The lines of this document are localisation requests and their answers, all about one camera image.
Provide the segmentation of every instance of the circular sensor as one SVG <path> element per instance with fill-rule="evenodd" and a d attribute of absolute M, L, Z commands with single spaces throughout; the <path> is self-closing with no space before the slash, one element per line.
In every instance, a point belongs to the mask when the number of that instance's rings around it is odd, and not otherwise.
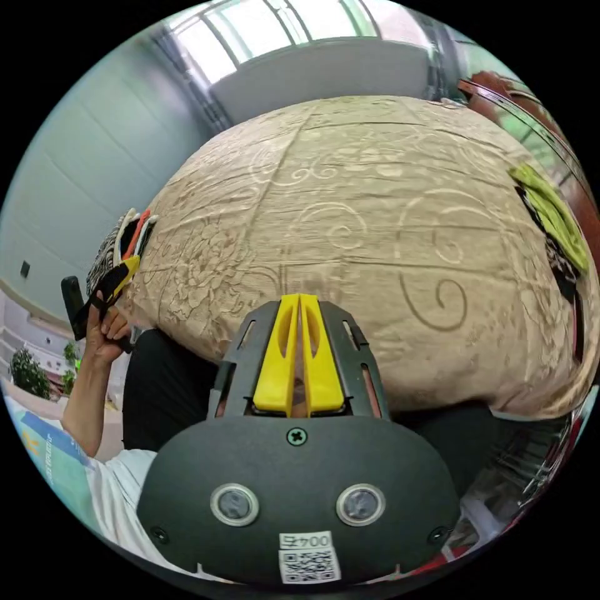
<path fill-rule="evenodd" d="M 258 498 L 245 486 L 227 483 L 212 492 L 211 511 L 225 525 L 244 527 L 258 517 Z"/>
<path fill-rule="evenodd" d="M 359 483 L 339 495 L 336 512 L 346 525 L 364 527 L 377 521 L 385 507 L 386 500 L 381 490 L 368 483 Z"/>

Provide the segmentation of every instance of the potted plant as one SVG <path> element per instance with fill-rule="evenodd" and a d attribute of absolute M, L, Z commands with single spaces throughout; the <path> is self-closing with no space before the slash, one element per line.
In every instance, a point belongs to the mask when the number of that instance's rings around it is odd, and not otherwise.
<path fill-rule="evenodd" d="M 75 384 L 75 377 L 77 377 L 77 372 L 79 371 L 79 348 L 75 342 L 68 342 L 62 351 L 62 355 L 66 363 L 72 369 L 69 369 L 62 376 L 62 389 L 65 396 L 70 396 L 73 391 L 73 385 Z"/>
<path fill-rule="evenodd" d="M 50 400 L 50 380 L 26 348 L 21 348 L 12 355 L 11 377 L 18 388 Z"/>
<path fill-rule="evenodd" d="M 75 372 L 69 369 L 62 376 L 62 391 L 65 396 L 71 395 L 74 384 L 75 384 Z"/>
<path fill-rule="evenodd" d="M 79 363 L 79 349 L 77 344 L 75 342 L 68 342 L 62 351 L 62 355 L 69 367 L 73 367 L 77 371 Z"/>

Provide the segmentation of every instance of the orange strap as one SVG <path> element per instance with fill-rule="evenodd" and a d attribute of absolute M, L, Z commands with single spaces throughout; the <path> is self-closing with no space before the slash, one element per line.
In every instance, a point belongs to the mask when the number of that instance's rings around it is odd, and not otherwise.
<path fill-rule="evenodd" d="M 144 223 L 150 218 L 150 209 L 146 209 L 140 216 L 140 218 L 137 220 L 137 226 L 136 226 L 136 230 L 133 233 L 133 237 L 131 238 L 131 241 L 129 242 L 129 246 L 127 248 L 127 252 L 125 252 L 125 254 L 123 254 L 123 256 L 121 256 L 121 260 L 126 260 L 127 258 L 129 258 L 131 256 L 131 254 L 133 253 L 135 247 L 136 247 L 136 243 L 138 241 L 138 237 L 139 237 L 139 233 L 142 231 L 142 227 L 144 226 Z"/>

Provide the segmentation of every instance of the green cloth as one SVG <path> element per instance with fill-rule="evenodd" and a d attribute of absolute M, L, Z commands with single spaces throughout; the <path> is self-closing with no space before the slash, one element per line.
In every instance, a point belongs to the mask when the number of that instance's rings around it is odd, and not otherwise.
<path fill-rule="evenodd" d="M 588 254 L 581 231 L 556 190 L 528 164 L 512 167 L 508 174 L 527 192 L 546 233 L 556 240 L 581 273 L 587 273 Z"/>

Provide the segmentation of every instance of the beige bedspread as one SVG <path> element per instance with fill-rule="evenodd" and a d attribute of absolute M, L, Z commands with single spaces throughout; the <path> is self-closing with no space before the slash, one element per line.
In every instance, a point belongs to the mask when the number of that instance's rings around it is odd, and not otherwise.
<path fill-rule="evenodd" d="M 507 175 L 529 153 L 454 104 L 344 97 L 287 107 L 210 140 L 150 205 L 160 215 L 122 306 L 209 359 L 248 311 L 318 294 L 350 311 L 392 409 L 487 399 L 548 418 L 598 365 L 593 268 L 573 315 Z"/>

